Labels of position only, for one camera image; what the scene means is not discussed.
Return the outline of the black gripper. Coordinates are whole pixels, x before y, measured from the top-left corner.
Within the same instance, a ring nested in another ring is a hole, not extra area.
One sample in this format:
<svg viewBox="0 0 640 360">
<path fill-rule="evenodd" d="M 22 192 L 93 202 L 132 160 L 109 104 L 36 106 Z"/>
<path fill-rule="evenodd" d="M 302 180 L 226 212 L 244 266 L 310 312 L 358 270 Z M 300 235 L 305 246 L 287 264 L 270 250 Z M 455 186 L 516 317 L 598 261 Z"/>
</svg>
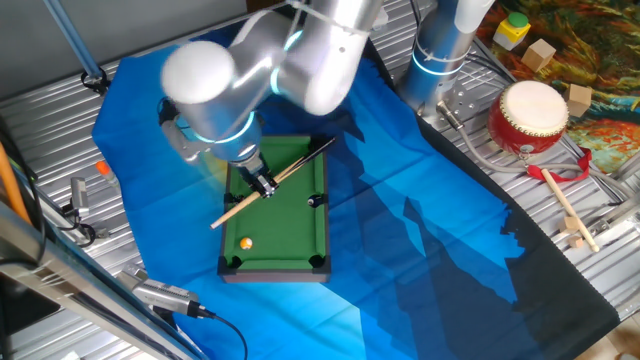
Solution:
<svg viewBox="0 0 640 360">
<path fill-rule="evenodd" d="M 264 189 L 264 198 L 272 197 L 279 187 L 278 183 L 274 184 L 272 176 L 269 175 L 269 168 L 263 160 L 241 163 L 237 170 L 248 185 L 257 185 Z"/>
</svg>

